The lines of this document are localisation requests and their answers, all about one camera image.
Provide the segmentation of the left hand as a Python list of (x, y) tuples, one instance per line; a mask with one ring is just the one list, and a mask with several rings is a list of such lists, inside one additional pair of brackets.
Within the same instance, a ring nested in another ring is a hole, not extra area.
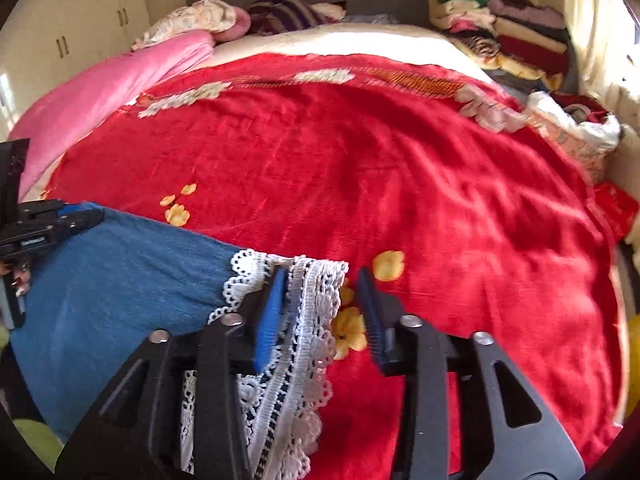
[(29, 257), (0, 263), (1, 284), (15, 296), (21, 297), (30, 289), (32, 259)]

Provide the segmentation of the green left sleeve forearm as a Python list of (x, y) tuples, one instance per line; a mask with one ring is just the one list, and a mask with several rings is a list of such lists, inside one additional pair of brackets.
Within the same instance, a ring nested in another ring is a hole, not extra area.
[(1, 325), (1, 405), (35, 456), (53, 472), (63, 445), (32, 400), (10, 345), (10, 332), (4, 325)]

